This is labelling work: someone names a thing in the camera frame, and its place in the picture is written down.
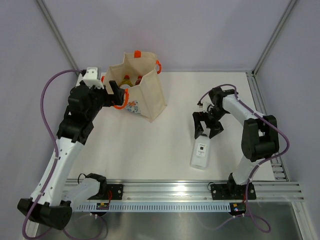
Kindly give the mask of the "yellow dish soap bottle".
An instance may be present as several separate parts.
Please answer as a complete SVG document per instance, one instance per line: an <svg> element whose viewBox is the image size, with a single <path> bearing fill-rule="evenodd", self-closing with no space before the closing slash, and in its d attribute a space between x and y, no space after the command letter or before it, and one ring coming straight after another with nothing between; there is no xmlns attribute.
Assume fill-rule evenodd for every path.
<svg viewBox="0 0 320 240"><path fill-rule="evenodd" d="M122 82L119 84L119 87L121 89L129 89L131 87L133 87L133 84L130 80L130 76L129 75L125 75Z"/></svg>

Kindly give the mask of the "red dish soap bottle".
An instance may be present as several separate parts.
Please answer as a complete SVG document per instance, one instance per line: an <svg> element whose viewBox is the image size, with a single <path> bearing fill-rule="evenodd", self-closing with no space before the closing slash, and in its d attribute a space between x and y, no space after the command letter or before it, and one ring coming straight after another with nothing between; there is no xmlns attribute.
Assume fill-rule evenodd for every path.
<svg viewBox="0 0 320 240"><path fill-rule="evenodd" d="M142 77L141 75L139 75L139 76L137 77L137 80L136 80L136 82L135 82L135 85L136 85L136 86L141 83L142 78L143 78L143 77Z"/></svg>

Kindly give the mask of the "white rectangular bottle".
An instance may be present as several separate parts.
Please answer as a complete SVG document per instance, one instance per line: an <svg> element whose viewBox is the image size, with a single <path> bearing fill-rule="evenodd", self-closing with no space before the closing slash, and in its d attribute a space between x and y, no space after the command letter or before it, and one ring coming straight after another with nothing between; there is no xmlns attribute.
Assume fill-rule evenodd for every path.
<svg viewBox="0 0 320 240"><path fill-rule="evenodd" d="M207 167L210 152L210 139L205 134L200 135L194 143L190 166L204 170Z"/></svg>

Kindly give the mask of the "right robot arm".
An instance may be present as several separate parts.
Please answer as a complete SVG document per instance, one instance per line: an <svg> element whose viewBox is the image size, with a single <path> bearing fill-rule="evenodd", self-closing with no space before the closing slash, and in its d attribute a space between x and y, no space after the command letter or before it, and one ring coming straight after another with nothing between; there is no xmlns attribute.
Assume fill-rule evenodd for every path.
<svg viewBox="0 0 320 240"><path fill-rule="evenodd" d="M264 115L251 109L240 98L237 88L229 84L209 90L210 103L198 101L201 111L193 112L194 138L196 141L212 139L224 128L220 122L224 115L232 115L242 126L241 150L243 157L226 184L220 184L217 193L225 198L238 199L249 189L255 171L264 160L279 151L279 130L273 115Z"/></svg>

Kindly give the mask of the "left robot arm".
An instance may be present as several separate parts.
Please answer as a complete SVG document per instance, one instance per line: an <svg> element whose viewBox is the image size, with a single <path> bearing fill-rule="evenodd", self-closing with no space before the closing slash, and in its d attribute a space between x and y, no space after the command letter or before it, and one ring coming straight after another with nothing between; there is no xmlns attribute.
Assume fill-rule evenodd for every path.
<svg viewBox="0 0 320 240"><path fill-rule="evenodd" d="M19 200L17 208L27 220L56 230L63 230L73 210L85 200L110 197L106 177L89 173L67 194L65 182L79 153L92 132L93 120L103 107L123 106L125 90L109 81L112 93L105 86L87 86L84 81L71 89L63 120L59 125L52 157L34 192Z"/></svg>

